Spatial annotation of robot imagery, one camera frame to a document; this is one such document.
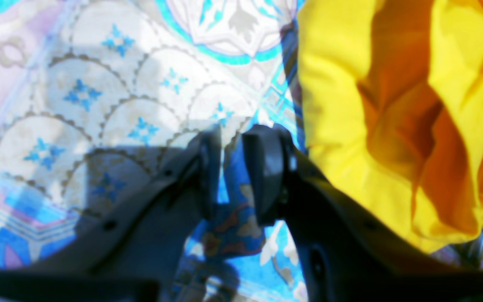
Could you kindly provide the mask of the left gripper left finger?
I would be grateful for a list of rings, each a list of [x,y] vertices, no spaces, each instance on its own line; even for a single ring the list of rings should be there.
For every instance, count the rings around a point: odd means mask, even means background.
[[[151,182],[51,256],[0,269],[0,302],[167,302],[184,243],[213,216],[221,130],[190,140]]]

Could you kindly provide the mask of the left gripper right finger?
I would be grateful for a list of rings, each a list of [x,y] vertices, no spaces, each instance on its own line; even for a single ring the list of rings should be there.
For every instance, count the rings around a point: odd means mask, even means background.
[[[287,224],[311,302],[483,302],[483,271],[401,239],[330,184],[283,126],[253,126],[243,149],[257,223]]]

